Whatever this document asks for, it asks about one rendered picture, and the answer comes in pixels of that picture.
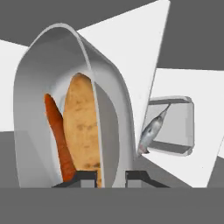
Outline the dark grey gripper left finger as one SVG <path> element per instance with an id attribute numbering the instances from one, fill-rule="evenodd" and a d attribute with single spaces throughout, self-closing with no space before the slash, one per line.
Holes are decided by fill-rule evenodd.
<path id="1" fill-rule="evenodd" d="M 54 188 L 96 188 L 97 171 L 77 171 L 73 178 L 68 182 L 63 182 Z"/>

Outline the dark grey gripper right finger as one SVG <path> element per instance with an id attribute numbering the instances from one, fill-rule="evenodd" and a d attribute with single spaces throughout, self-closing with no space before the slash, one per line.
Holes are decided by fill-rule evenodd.
<path id="1" fill-rule="evenodd" d="M 168 188 L 152 178 L 147 171 L 126 171 L 125 172 L 126 188 Z"/>

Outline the grey vegetable container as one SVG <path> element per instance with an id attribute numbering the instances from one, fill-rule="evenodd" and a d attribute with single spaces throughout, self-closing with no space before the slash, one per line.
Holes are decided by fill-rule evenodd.
<path id="1" fill-rule="evenodd" d="M 129 91 L 116 66 L 67 24 L 45 28 L 17 66 L 13 91 L 18 183 L 22 188 L 62 181 L 57 146 L 49 127 L 44 94 L 62 106 L 71 78 L 85 74 L 93 85 L 102 185 L 124 187 L 133 168 L 135 135 Z"/>

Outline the orange carrot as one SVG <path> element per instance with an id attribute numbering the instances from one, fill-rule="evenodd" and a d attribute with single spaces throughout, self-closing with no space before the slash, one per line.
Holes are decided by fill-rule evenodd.
<path id="1" fill-rule="evenodd" d="M 68 182 L 71 181 L 74 177 L 76 168 L 74 166 L 70 151 L 67 147 L 67 141 L 63 127 L 63 117 L 56 105 L 55 100 L 50 94 L 44 95 L 44 102 L 46 117 L 57 145 L 62 178 L 64 182 Z"/>

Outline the silver fish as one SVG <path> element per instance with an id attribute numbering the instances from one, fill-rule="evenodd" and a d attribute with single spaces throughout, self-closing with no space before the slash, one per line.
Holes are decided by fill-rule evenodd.
<path id="1" fill-rule="evenodd" d="M 147 148 L 150 146 L 151 142 L 161 130 L 169 107 L 170 105 L 168 105 L 158 116 L 154 117 L 150 121 L 150 123 L 144 128 L 137 150 L 138 155 L 149 153 Z"/>

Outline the brown potato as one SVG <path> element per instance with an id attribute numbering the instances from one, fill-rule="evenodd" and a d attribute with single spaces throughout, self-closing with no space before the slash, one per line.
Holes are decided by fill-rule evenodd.
<path id="1" fill-rule="evenodd" d="M 69 84 L 63 111 L 67 147 L 77 171 L 97 171 L 102 187 L 95 98 L 91 80 L 77 73 Z"/>

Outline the grey meat container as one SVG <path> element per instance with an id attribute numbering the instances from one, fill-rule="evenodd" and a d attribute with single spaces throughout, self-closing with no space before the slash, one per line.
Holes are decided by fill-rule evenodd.
<path id="1" fill-rule="evenodd" d="M 148 151 L 185 157 L 194 147 L 194 104 L 189 96 L 163 96 L 149 100 L 143 126 L 166 111 L 164 122 Z"/>

